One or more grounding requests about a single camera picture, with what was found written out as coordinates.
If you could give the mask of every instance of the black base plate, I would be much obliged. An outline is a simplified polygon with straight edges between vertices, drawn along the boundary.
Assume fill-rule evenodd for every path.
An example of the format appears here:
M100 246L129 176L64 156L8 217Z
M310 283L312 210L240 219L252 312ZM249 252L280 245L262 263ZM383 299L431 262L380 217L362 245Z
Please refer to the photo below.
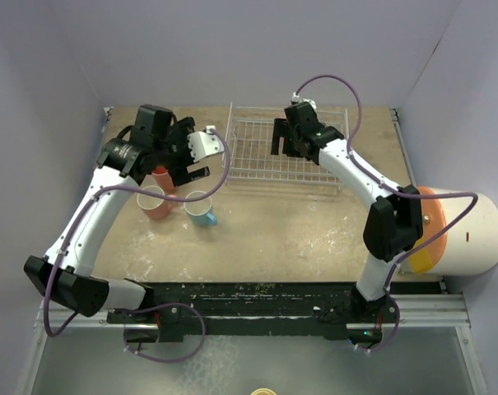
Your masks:
M192 305L206 324L207 335L322 336L345 340L348 323L394 323L385 298L364 304L352 282L286 283L143 283L150 288L142 308L169 302ZM391 292L440 294L439 282L393 283ZM154 314L108 313L108 323L156 324ZM201 334L198 319L188 309L161 310L161 329L127 329L130 342L181 342L184 335Z

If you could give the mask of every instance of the wire dish rack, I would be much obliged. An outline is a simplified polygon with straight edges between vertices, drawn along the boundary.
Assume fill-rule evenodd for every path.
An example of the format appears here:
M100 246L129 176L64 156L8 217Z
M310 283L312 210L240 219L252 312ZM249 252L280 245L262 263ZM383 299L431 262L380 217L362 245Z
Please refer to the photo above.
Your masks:
M349 137L347 110L319 111L320 122L334 126ZM271 155L275 118L285 118L283 109L238 107L230 104L226 141L230 148L228 179L256 179L288 183L343 185L327 170L304 158Z

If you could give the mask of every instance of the cylindrical container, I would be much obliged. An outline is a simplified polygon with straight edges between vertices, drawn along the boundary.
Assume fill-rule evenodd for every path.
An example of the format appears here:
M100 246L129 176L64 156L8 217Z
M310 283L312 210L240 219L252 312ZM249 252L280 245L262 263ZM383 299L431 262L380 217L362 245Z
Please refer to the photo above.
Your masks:
M453 191L418 187L422 194ZM485 272L498 263L498 210L490 198L477 194L476 206L452 229L403 262L404 272L467 276ZM422 244L448 225L471 202L471 197L421 200Z
M161 187L158 187L157 185L150 185L143 188L142 190L165 195L165 191L163 191L163 189ZM141 193L137 194L137 204L147 216L155 221L162 220L163 218L168 216L170 211L172 211L176 206L174 202L169 202L158 197L143 195Z
M174 182L168 174L168 170L163 166L157 166L157 168L151 172L151 177L153 177L157 185L163 188L166 193L173 193L175 191Z

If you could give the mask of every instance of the gray wall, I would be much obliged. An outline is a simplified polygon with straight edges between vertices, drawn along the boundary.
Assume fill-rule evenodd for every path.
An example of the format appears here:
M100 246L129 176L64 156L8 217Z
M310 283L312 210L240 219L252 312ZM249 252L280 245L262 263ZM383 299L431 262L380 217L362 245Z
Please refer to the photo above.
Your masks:
M0 395L13 394L40 297L22 268L66 225L104 116L45 0L0 2Z
M334 72L368 105L407 98L459 0L54 0L104 105L279 105ZM352 103L331 82L320 103Z
M498 0L464 0L402 109L419 184L481 191L498 206ZM498 266L464 291L491 393L498 394Z

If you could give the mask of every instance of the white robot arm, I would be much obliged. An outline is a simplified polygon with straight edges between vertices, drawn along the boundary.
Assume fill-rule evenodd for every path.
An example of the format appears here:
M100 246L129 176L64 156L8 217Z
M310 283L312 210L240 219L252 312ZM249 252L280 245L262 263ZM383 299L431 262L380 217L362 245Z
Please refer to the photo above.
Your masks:
M418 194L418 190L412 185L401 188L356 152L348 152L343 134L319 122L315 109L312 100L293 95L292 105L285 109L286 119L274 120L272 154L279 153L280 139L283 138L282 154L304 157L325 168L370 210L364 232L370 254L356 288L366 302L375 301L386 293L395 257L411 249L422 237L420 202L396 197L389 189L412 194ZM363 169L380 180L384 188L353 163L350 153Z
M94 278L95 259L124 203L158 165L166 167L175 185L210 174L207 167L189 173L187 166L221 154L225 147L214 135L215 127L195 132L193 126L191 118L177 121L168 109L143 105L135 124L105 144L86 195L64 231L42 258L26 261L24 270L42 295L51 278L51 300L82 315L103 308L139 308L147 289L130 280Z

